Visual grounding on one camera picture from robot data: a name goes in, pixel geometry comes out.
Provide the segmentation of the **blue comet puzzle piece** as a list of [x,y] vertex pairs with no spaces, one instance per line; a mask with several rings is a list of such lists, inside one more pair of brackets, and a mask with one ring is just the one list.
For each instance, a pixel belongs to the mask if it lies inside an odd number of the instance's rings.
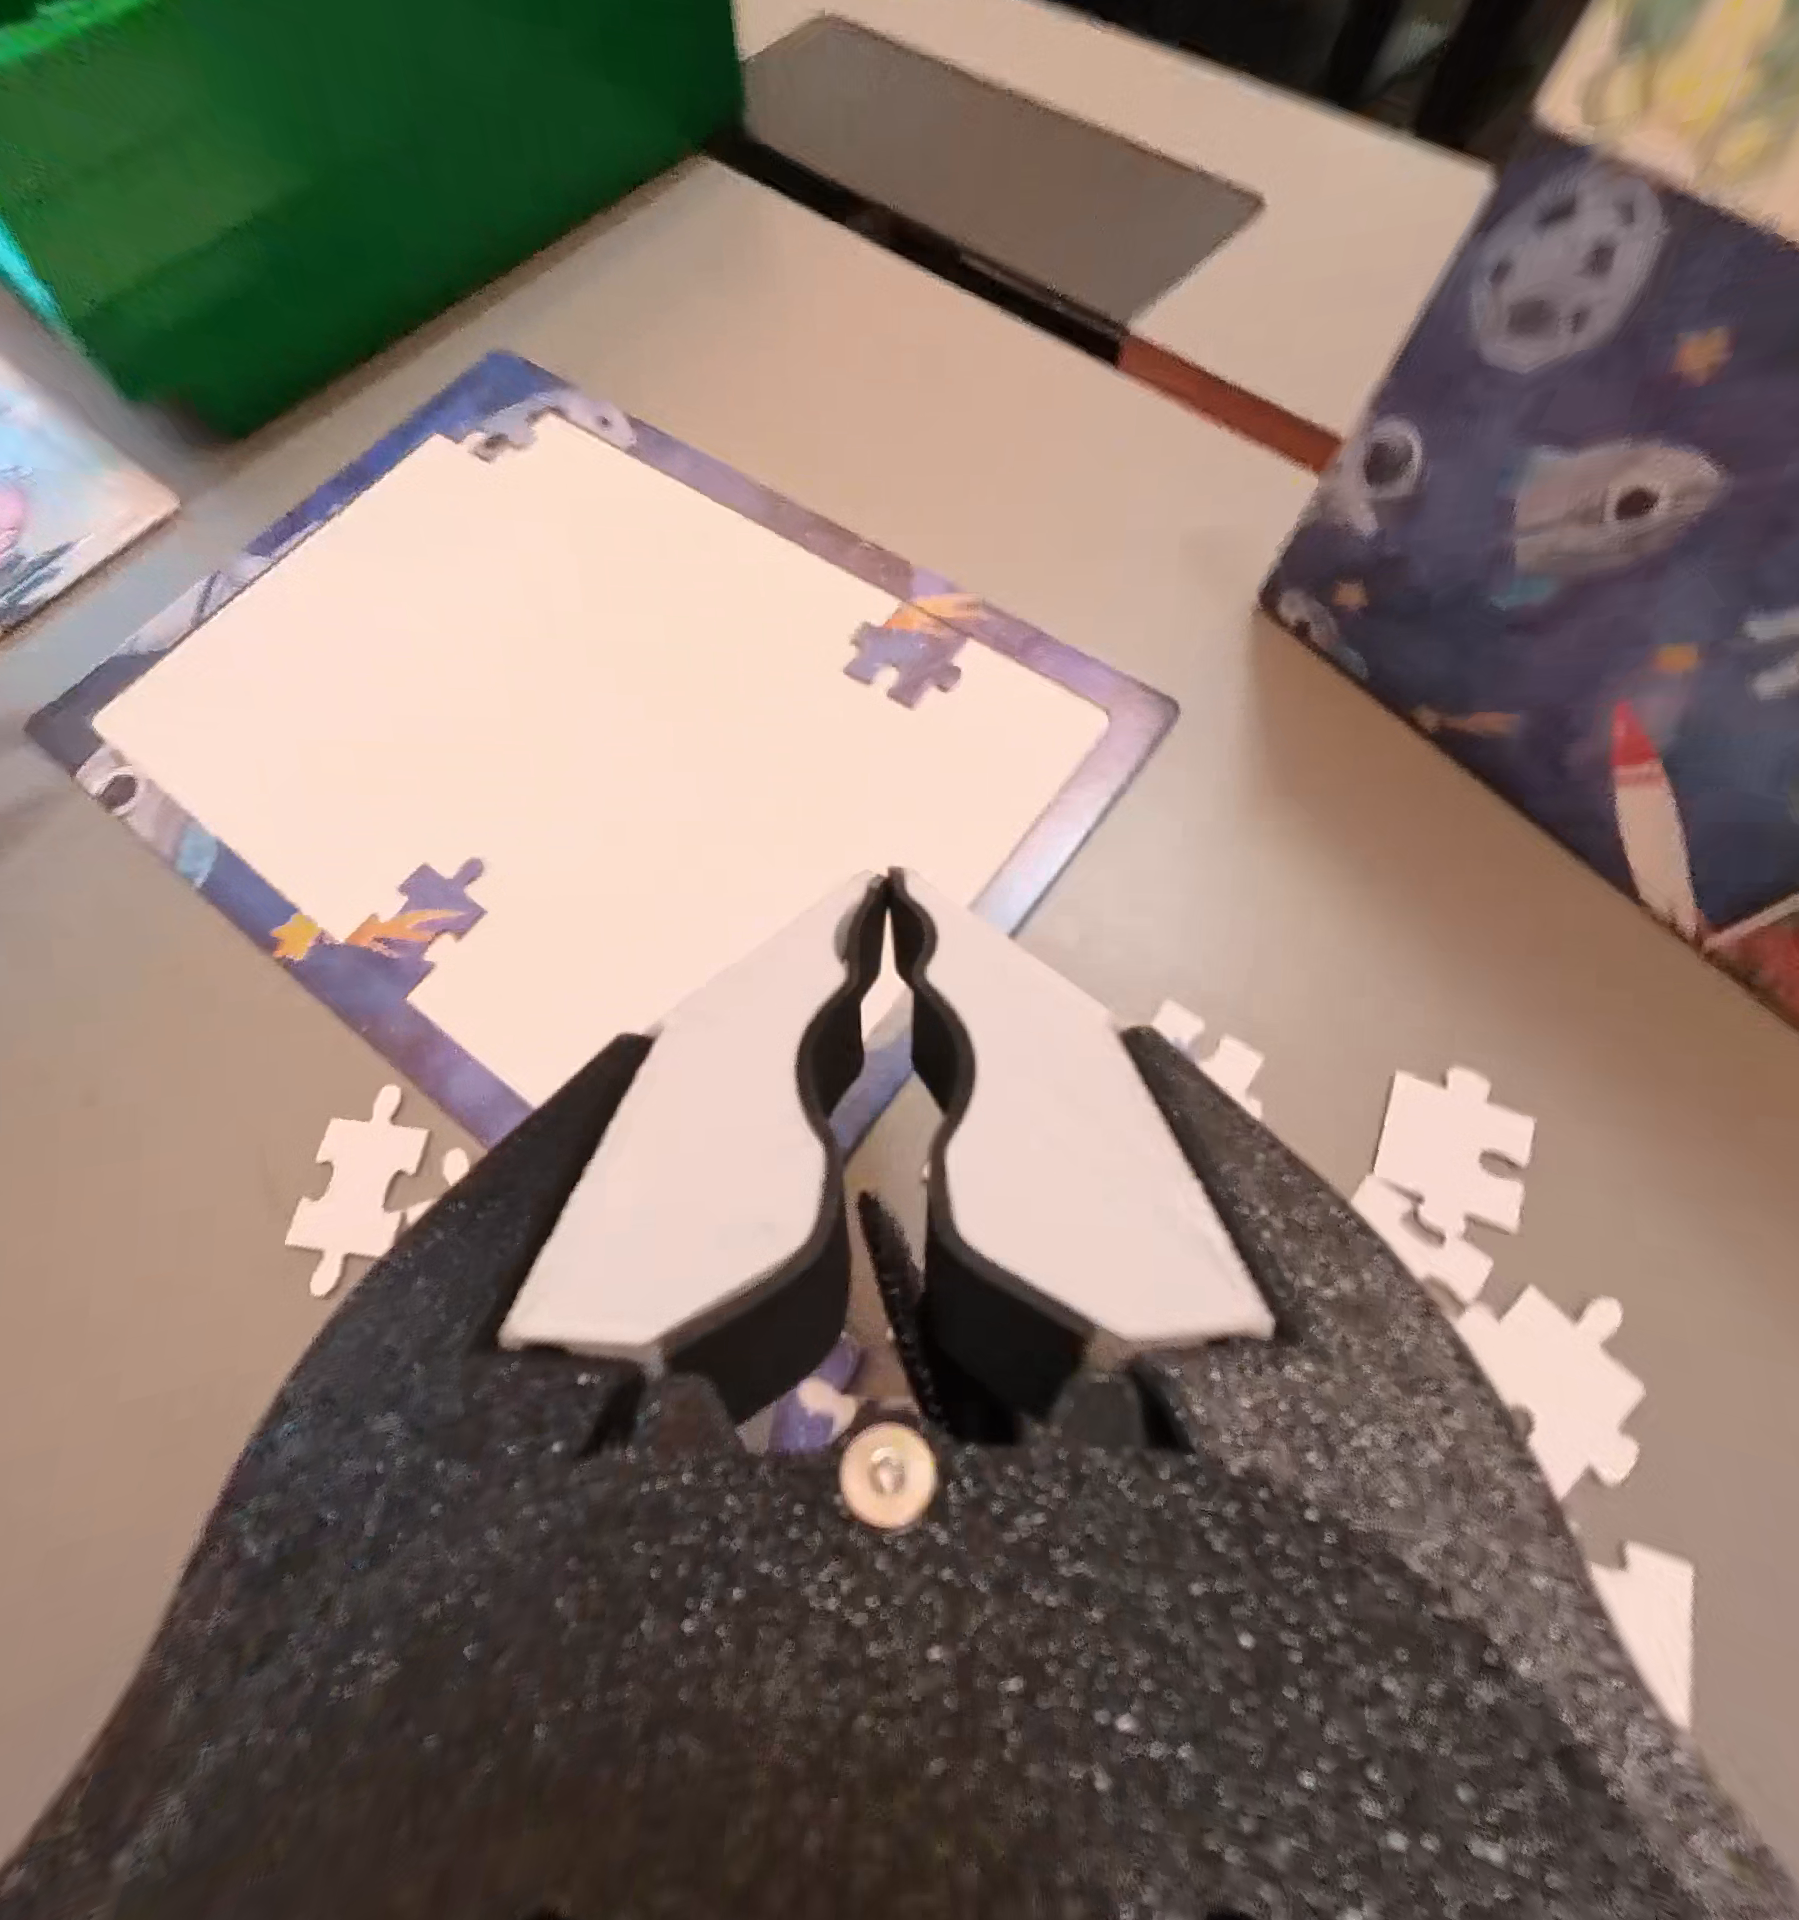
[[855,685],[883,689],[895,706],[915,710],[959,685],[963,625],[979,612],[983,602],[969,593],[905,600],[883,622],[863,622],[853,632],[843,672]]
[[435,949],[463,940],[485,918],[477,897],[481,878],[479,856],[451,873],[431,864],[415,868],[397,885],[393,908],[361,921],[339,942],[339,950],[361,957],[409,993],[431,973]]

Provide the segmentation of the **pile of jigsaw puzzle pieces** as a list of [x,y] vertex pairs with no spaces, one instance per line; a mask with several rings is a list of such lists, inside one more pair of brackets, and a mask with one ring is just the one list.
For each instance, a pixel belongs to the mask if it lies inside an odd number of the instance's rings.
[[[1247,1115],[1263,1105],[1251,1082],[1263,1057],[1231,1035],[1201,1058],[1201,1021],[1177,1003],[1159,1003],[1151,1028],[1195,1058],[1199,1071]],[[429,1131],[397,1122],[401,1088],[387,1084],[371,1116],[333,1116],[315,1163],[331,1172],[327,1190],[299,1198],[285,1245],[313,1254],[309,1292],[335,1292],[347,1263],[377,1258],[431,1209],[431,1198],[393,1209],[383,1202],[391,1181],[415,1172]],[[1441,1082],[1411,1072],[1391,1078],[1381,1138],[1371,1169],[1351,1194],[1351,1209],[1387,1245],[1419,1285],[1463,1303],[1455,1331],[1483,1367],[1501,1403],[1531,1416],[1527,1445],[1541,1478],[1565,1501],[1585,1475],[1607,1486],[1631,1475],[1637,1446],[1625,1420],[1643,1387],[1605,1352],[1621,1327],[1617,1300],[1599,1299],[1577,1318],[1565,1317],[1539,1289],[1511,1309],[1475,1304],[1491,1261],[1467,1239],[1469,1226],[1513,1234],[1523,1187],[1495,1171],[1531,1165],[1535,1120],[1497,1106],[1481,1074],[1451,1066]],[[813,1453],[843,1436],[847,1418],[869,1404],[857,1376],[863,1351],[839,1337],[817,1371],[781,1398],[769,1420],[767,1448]],[[1689,1561],[1627,1543],[1619,1566],[1589,1565],[1591,1584],[1623,1648],[1675,1726],[1687,1730],[1693,1702],[1695,1571]]]

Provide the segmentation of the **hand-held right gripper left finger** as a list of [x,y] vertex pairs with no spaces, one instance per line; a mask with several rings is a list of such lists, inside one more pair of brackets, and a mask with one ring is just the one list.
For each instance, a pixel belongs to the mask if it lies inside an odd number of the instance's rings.
[[849,1292],[833,1115],[863,1071],[885,908],[883,877],[851,877],[657,1023],[503,1351],[703,1381],[735,1423],[817,1368]]

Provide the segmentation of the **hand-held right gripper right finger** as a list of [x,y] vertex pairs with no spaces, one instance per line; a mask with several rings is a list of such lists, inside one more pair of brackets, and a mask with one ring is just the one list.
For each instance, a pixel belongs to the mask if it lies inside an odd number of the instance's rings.
[[1103,1007],[909,871],[893,873],[893,959],[939,1115],[921,1277],[935,1359],[1041,1420],[1095,1348],[1269,1338],[1271,1307]]

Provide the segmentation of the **dark grey desk flap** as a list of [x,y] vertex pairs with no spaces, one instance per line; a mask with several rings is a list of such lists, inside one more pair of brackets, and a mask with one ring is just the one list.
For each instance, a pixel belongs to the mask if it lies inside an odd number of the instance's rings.
[[1127,331],[1265,210],[1241,182],[831,13],[741,76],[731,157],[759,180],[1059,333]]

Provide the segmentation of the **green plastic bin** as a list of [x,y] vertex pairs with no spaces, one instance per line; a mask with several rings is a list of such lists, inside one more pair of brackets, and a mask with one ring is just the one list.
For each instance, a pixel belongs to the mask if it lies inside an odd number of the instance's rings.
[[741,107],[723,3],[8,3],[0,282],[235,438]]

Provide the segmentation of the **illustrated puzzle box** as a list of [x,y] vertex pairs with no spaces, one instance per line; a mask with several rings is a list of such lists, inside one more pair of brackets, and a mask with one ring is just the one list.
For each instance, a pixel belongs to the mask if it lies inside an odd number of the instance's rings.
[[1799,1031],[1799,3],[1585,9],[1259,605]]

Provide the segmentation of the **blue grey puzzle piece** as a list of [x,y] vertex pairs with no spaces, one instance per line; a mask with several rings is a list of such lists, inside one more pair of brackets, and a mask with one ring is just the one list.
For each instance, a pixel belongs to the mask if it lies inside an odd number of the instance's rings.
[[475,461],[491,465],[505,455],[527,452],[533,446],[535,422],[547,417],[565,417],[559,394],[525,396],[487,415],[457,444]]

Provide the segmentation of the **pink dinosaur puzzle board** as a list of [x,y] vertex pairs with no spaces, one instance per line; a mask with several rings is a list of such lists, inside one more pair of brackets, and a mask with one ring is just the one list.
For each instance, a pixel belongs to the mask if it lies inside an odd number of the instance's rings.
[[0,642],[177,511],[0,354]]

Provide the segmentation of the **blue framed puzzle board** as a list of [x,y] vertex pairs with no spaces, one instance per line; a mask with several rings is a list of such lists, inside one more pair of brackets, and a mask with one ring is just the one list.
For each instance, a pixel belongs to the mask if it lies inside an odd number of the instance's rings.
[[[485,417],[559,394],[529,451]],[[907,710],[843,667],[947,579],[491,352],[28,723],[481,1146],[851,877],[1013,932],[1177,720],[985,602]],[[411,991],[339,942],[423,864],[485,918]]]

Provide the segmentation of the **grey desk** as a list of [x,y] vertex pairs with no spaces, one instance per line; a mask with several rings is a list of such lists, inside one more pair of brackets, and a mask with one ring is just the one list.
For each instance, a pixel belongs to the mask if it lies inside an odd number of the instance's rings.
[[1029,927],[1127,1014],[1267,1058],[1335,1184],[1393,1071],[1535,1116],[1493,1283],[1599,1294],[1641,1459],[1585,1537],[1697,1568],[1695,1730],[1799,1777],[1799,1039],[1291,638],[1249,619],[1303,495],[1171,400],[713,164],[237,451],[117,421],[0,290],[0,348],[177,485],[179,525],[0,651],[0,1825],[113,1702],[317,1309],[281,1242],[357,1042],[159,873],[24,720],[487,348],[943,567],[1181,720]]

